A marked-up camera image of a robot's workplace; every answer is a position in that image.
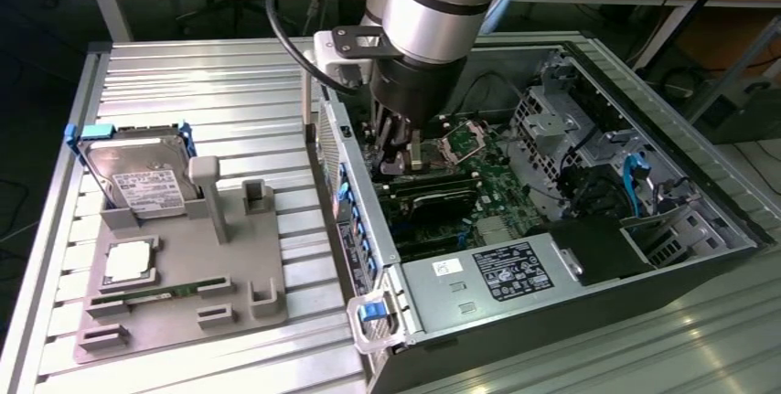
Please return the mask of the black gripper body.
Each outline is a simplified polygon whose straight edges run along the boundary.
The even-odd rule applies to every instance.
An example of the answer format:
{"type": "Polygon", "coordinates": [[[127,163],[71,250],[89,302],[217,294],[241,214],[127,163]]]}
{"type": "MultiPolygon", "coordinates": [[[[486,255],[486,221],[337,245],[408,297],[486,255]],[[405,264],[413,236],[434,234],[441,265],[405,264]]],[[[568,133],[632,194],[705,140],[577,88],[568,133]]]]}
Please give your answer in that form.
{"type": "Polygon", "coordinates": [[[374,101],[401,114],[414,128],[422,128],[448,105],[466,61],[468,57],[448,64],[406,56],[377,59],[370,79],[374,101]]]}

